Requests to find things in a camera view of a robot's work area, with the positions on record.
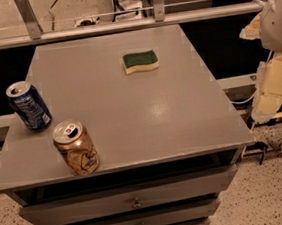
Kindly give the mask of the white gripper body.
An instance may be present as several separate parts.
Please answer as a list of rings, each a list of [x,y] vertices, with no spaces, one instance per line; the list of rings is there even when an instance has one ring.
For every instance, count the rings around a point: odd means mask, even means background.
[[[264,124],[270,121],[282,106],[282,53],[276,53],[269,62],[260,62],[255,92],[251,118]]]

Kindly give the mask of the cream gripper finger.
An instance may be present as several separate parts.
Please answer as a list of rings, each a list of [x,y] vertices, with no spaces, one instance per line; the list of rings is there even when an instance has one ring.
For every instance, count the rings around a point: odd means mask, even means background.
[[[260,39],[260,13],[258,13],[249,24],[246,25],[246,27],[241,29],[241,32],[239,34],[241,39],[246,40],[254,40],[254,39]]]

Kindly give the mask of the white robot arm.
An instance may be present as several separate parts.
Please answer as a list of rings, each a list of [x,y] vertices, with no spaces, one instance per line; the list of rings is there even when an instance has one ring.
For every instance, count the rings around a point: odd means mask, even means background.
[[[268,0],[259,14],[239,34],[241,39],[259,39],[271,51],[271,60],[257,68],[256,93],[251,117],[266,123],[282,106],[282,0]]]

